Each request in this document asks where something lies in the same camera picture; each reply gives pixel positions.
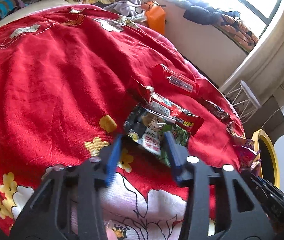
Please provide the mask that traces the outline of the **person's left hand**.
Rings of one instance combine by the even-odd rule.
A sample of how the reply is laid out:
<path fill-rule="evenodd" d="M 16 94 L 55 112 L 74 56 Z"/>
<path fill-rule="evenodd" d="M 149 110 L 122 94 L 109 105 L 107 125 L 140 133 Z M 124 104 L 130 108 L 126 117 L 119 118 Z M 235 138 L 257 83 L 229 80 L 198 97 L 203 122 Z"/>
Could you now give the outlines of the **person's left hand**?
<path fill-rule="evenodd" d="M 117 236 L 112 229 L 106 228 L 105 231 L 107 233 L 108 240 L 117 240 Z"/>

